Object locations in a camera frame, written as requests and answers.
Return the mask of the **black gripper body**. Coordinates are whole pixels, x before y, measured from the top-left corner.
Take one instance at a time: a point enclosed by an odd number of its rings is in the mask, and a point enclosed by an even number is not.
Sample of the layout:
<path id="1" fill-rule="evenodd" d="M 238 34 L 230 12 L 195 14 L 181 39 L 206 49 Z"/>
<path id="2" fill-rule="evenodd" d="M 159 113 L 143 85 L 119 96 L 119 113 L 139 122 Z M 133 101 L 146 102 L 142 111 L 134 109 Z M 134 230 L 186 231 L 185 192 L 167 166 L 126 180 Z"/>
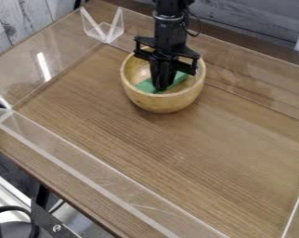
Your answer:
<path id="1" fill-rule="evenodd" d="M 201 55 L 186 45 L 187 13 L 175 17 L 153 13 L 153 20 L 153 36 L 135 35 L 133 38 L 134 56 L 149 62 L 151 74 L 162 71 L 161 65 L 165 63 L 171 72 L 194 75 Z"/>

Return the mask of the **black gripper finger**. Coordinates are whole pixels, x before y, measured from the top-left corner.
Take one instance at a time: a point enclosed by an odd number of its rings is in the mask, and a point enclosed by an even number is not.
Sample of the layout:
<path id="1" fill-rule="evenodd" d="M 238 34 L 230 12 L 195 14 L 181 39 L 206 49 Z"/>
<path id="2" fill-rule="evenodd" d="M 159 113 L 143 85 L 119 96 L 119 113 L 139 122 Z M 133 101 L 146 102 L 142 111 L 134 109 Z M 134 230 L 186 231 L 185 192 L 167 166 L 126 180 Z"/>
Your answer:
<path id="1" fill-rule="evenodd" d="M 163 77 L 165 77 L 165 85 L 163 88 L 167 88 L 173 84 L 173 80 L 175 77 L 177 69 L 170 62 L 163 63 Z"/>
<path id="2" fill-rule="evenodd" d="M 157 91 L 162 91 L 165 89 L 161 66 L 162 64 L 158 60 L 151 59 L 149 61 L 150 81 Z"/>

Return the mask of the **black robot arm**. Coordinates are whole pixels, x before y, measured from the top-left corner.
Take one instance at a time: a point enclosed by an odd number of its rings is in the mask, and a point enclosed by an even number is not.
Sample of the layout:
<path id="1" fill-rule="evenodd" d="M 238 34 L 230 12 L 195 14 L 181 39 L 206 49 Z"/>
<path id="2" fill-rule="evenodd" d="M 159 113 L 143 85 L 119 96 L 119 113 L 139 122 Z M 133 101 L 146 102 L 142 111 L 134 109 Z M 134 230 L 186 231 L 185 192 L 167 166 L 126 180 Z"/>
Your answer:
<path id="1" fill-rule="evenodd" d="M 187 47 L 186 37 L 197 36 L 187 31 L 189 6 L 194 0 L 151 0 L 154 10 L 154 34 L 134 37 L 133 55 L 149 62 L 154 88 L 163 91 L 174 81 L 175 73 L 194 75 L 201 55 Z"/>

